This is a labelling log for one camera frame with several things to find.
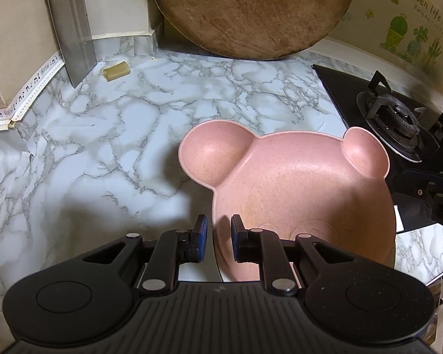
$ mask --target yellow soap bar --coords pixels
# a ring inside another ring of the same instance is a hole
[[[126,61],[117,63],[116,65],[111,66],[110,68],[103,70],[103,76],[107,79],[107,81],[113,81],[117,78],[126,76],[130,74],[130,67],[126,63]]]

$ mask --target bear-shaped bowl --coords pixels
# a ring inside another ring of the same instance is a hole
[[[218,268],[225,280],[259,279],[258,266],[233,259],[230,219],[281,239],[310,233],[387,264],[395,246],[395,212],[379,140],[352,127],[343,138],[287,131],[262,137],[242,125],[211,120],[190,130],[178,150],[184,171],[214,192]]]

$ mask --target triangular cutout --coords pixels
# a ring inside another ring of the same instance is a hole
[[[322,243],[315,242],[313,244],[317,252],[322,256],[326,263],[342,263],[342,262],[352,262],[354,259],[347,256],[338,250],[333,250],[332,248],[323,245]]]
[[[124,247],[124,242],[118,242],[115,245],[109,246],[106,249],[100,250],[97,253],[85,257],[83,261],[109,265],[120,254]]]

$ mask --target silver screw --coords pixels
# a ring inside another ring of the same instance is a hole
[[[161,279],[147,279],[143,282],[142,287],[147,291],[158,291],[166,287],[166,283]]]
[[[290,291],[295,287],[295,282],[288,278],[278,278],[272,283],[273,288],[282,291]]]

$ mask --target round wooden cutting board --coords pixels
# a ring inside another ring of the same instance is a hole
[[[208,51],[270,60],[306,49],[341,20],[351,0],[156,0],[164,17]]]

